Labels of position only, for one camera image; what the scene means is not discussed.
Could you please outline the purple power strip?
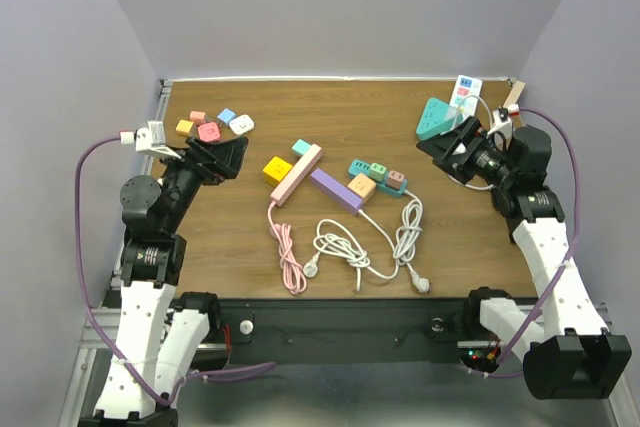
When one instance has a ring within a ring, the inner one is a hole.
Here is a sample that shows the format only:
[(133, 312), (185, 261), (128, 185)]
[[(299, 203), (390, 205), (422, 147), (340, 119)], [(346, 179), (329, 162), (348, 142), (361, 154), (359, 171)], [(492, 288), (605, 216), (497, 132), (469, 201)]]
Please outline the purple power strip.
[(310, 175), (311, 182), (322, 193), (356, 216), (363, 206), (363, 199), (338, 182), (322, 169), (316, 168)]

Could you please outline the pink power strip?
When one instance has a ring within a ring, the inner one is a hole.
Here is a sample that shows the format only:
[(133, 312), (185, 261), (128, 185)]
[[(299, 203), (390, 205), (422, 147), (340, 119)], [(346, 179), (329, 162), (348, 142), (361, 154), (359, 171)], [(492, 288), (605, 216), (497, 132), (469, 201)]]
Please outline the pink power strip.
[(279, 185), (274, 188), (270, 196), (271, 201), (278, 207), (282, 206), (305, 176), (320, 160), (321, 156), (322, 148), (317, 144), (312, 144), (297, 160)]

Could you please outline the teal cube plug adapter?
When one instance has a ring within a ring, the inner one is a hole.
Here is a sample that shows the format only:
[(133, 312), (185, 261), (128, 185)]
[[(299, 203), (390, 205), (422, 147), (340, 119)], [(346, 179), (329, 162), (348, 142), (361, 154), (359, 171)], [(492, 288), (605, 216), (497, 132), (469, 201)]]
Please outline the teal cube plug adapter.
[(310, 149), (311, 145), (303, 139), (298, 139), (292, 146), (292, 152), (297, 157), (302, 157)]

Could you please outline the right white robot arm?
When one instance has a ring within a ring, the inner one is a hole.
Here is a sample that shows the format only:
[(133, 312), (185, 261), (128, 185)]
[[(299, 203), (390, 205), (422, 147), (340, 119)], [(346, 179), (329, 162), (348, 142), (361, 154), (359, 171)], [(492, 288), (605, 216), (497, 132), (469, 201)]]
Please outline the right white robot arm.
[(507, 378), (501, 366), (516, 357), (538, 400), (608, 398), (632, 349), (594, 307), (573, 259), (577, 236), (567, 232), (560, 201), (545, 184), (550, 136), (533, 126), (519, 127), (499, 147), (480, 121), (469, 117), (417, 147), (456, 180), (479, 177), (492, 185), (494, 208), (524, 256), (538, 295), (524, 312), (504, 290), (470, 291), (461, 328), (472, 337), (491, 333), (501, 344), (493, 359), (470, 361), (468, 368), (485, 378)]

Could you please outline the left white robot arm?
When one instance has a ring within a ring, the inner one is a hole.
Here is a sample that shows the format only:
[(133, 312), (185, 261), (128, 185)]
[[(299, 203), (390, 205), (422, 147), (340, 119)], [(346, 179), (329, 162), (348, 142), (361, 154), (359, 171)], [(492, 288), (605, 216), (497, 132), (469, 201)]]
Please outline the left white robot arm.
[(110, 338), (86, 311), (112, 358), (94, 411), (79, 425), (177, 425), (177, 398), (197, 348), (221, 333), (223, 320), (216, 295), (175, 294), (187, 247), (177, 230), (201, 186), (238, 176), (248, 145), (244, 136), (216, 143), (190, 137), (183, 148), (153, 147), (163, 175), (138, 175), (122, 186), (118, 330)]

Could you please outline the yellow cube plug adapter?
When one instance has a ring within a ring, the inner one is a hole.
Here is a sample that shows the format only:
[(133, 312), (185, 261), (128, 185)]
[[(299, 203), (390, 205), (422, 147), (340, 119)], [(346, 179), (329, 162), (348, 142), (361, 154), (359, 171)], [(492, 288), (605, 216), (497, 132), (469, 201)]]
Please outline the yellow cube plug adapter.
[(271, 187), (277, 187), (291, 171), (293, 165), (286, 160), (274, 156), (263, 168), (265, 182)]

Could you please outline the peach cube plug adapter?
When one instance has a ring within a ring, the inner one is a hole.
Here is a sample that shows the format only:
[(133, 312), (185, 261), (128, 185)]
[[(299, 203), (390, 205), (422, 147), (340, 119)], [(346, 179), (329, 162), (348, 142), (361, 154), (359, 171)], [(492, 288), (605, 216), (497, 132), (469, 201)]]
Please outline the peach cube plug adapter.
[(367, 175), (359, 173), (350, 180), (347, 188), (366, 203), (375, 193), (377, 184)]

